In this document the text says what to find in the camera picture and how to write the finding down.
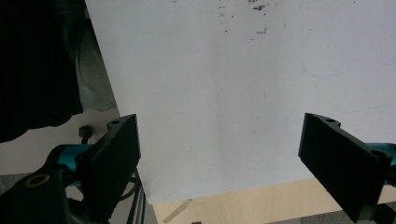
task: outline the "white board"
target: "white board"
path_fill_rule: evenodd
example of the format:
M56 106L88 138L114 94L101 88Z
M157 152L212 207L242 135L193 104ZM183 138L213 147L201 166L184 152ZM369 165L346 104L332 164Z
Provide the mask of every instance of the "white board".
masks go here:
M88 0L150 203L311 174L304 113L396 142L396 2Z

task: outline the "black fabric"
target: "black fabric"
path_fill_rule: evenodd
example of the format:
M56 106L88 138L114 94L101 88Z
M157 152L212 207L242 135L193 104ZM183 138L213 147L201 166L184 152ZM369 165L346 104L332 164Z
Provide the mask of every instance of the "black fabric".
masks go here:
M0 1L0 143L81 113L76 69L48 0Z

